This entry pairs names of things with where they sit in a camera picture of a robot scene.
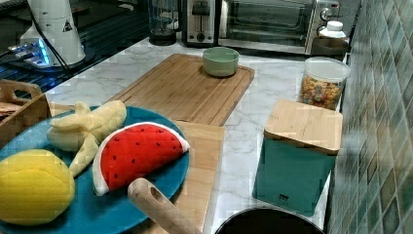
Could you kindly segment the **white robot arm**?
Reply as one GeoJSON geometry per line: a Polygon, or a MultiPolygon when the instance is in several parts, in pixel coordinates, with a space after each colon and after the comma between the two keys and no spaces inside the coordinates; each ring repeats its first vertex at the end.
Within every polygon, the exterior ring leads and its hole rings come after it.
{"type": "Polygon", "coordinates": [[[20,37],[33,43],[38,68],[74,65],[86,57],[72,17],[69,0],[27,0],[32,25],[20,37]]]}

